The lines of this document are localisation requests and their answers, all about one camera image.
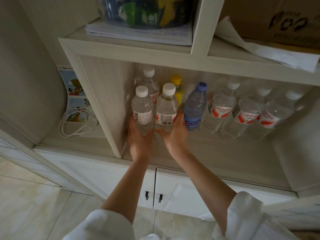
plastic container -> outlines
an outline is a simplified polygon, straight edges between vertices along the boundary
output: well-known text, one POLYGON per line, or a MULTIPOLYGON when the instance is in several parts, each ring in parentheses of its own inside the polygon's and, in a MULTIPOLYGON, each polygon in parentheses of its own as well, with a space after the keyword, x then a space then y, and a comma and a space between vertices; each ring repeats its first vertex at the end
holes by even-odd
POLYGON ((95 0, 105 21, 131 28, 175 27, 189 22, 193 0, 95 0))
POLYGON ((146 135, 153 127, 152 110, 153 103, 148 96, 148 88, 138 86, 136 96, 132 100, 132 112, 136 127, 142 135, 146 135))
POLYGON ((294 113, 296 100, 302 97, 301 92, 289 90, 285 96, 275 98, 266 104, 264 111, 246 130, 244 136, 251 140, 262 140, 282 121, 294 113))
POLYGON ((242 135, 250 124, 263 111, 264 97, 270 93, 271 89, 258 88, 255 92, 242 96, 227 117, 221 128, 221 134, 228 139, 235 139, 242 135))
POLYGON ((170 132, 178 111, 178 100, 174 96, 176 86, 172 83, 166 83, 162 90, 163 93, 157 101, 155 127, 170 132))
POLYGON ((188 96, 183 107, 184 123, 190 131, 194 130, 206 109, 207 104, 207 88, 208 85, 204 82, 198 82, 195 90, 188 96))
POLYGON ((218 89, 204 112, 200 130, 206 133, 215 133, 236 105, 236 89, 240 81, 229 81, 224 87, 218 89))
POLYGON ((156 103, 159 97, 160 86, 155 79, 155 69, 150 66, 146 65, 143 68, 143 82, 142 84, 148 88, 148 95, 150 96, 151 101, 154 104, 153 113, 156 113, 156 103))
POLYGON ((182 77, 179 74, 173 74, 171 77, 171 83, 176 86, 176 92, 174 93, 174 96, 176 96, 176 99, 178 100, 178 106, 180 106, 183 101, 183 88, 181 86, 181 80, 182 77))

red and white label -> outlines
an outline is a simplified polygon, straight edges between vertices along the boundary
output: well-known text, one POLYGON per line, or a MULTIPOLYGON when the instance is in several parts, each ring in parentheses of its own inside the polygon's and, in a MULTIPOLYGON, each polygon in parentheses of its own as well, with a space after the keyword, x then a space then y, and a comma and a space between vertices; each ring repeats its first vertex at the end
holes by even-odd
POLYGON ((225 118, 230 114, 232 107, 222 107, 218 105, 213 105, 213 101, 209 104, 209 113, 211 116, 216 118, 225 118))
POLYGON ((278 122, 281 120, 278 117, 275 117, 274 115, 272 115, 270 112, 268 111, 263 111, 258 117, 257 120, 259 121, 259 123, 261 125, 263 125, 264 127, 271 129, 274 128, 278 122))
POLYGON ((259 113, 247 113, 240 109, 239 105, 236 106, 232 112, 234 120, 242 124, 251 124, 258 116, 259 113))
POLYGON ((159 93, 155 93, 155 94, 150 94, 150 99, 152 100, 153 104, 157 103, 157 98, 159 97, 159 93))
POLYGON ((173 125, 176 120, 177 114, 162 114, 158 113, 155 117, 155 121, 159 125, 173 125))
POLYGON ((152 121, 152 110, 146 113, 137 113, 133 111, 133 117, 135 122, 146 125, 152 121))

water bottle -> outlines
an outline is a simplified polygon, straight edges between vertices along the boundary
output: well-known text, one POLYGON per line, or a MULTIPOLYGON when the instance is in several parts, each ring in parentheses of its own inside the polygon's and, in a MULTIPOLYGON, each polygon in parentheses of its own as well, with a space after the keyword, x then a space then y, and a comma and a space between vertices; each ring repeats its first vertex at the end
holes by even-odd
POLYGON ((198 82, 195 90, 188 96, 183 107, 184 123, 190 131, 194 130, 206 109, 208 85, 204 82, 198 82))
POLYGON ((182 77, 179 74, 173 74, 171 77, 171 83, 176 86, 176 92, 174 93, 174 95, 178 100, 178 106, 180 106, 183 101, 183 88, 181 86, 181 80, 182 77))
POLYGON ((229 81, 226 86, 218 89, 204 112, 200 123, 200 130, 206 133, 215 133, 222 125, 225 118, 231 112, 236 100, 236 89, 240 81, 229 81))
POLYGON ((138 86, 132 100, 132 112, 136 127, 142 135, 146 135, 153 127, 152 110, 153 102, 148 96, 148 88, 138 86))
POLYGON ((235 139, 249 127, 264 109, 264 97, 271 89, 259 87, 255 92, 242 96, 221 128, 221 134, 228 139, 235 139))
POLYGON ((294 113, 296 100, 302 97, 301 92, 289 90, 285 96, 275 98, 266 104, 264 111, 246 130, 244 136, 251 140, 262 140, 284 119, 294 113))
POLYGON ((178 100, 174 96, 176 86, 166 83, 162 91, 162 95, 157 100, 155 127, 170 133, 178 111, 178 100))
POLYGON ((157 99, 159 97, 159 91, 160 91, 160 86, 154 77, 155 69, 150 65, 146 65, 143 68, 143 75, 144 77, 143 77, 142 85, 148 88, 148 95, 150 96, 150 99, 154 104, 153 113, 155 114, 156 113, 155 104, 157 103, 157 99))

white shirt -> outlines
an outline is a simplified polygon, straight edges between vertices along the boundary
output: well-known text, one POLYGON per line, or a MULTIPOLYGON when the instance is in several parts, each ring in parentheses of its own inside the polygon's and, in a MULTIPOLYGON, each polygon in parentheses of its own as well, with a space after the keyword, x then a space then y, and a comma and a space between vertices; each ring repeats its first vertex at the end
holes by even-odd
MULTIPOLYGON (((262 211, 262 202, 246 192, 239 192, 228 208, 225 236, 216 224, 215 240, 291 240, 298 239, 270 215, 262 211)), ((63 240, 134 240, 132 224, 121 214, 95 210, 63 240)), ((159 240, 155 234, 141 240, 159 240)))

barcode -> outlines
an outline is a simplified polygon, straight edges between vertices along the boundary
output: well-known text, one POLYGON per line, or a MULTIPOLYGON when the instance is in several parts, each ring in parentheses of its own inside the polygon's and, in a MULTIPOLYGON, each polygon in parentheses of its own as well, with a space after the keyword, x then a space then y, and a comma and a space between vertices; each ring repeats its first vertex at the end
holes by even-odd
POLYGON ((161 124, 162 124, 162 125, 170 125, 170 124, 171 124, 171 121, 161 121, 161 124))

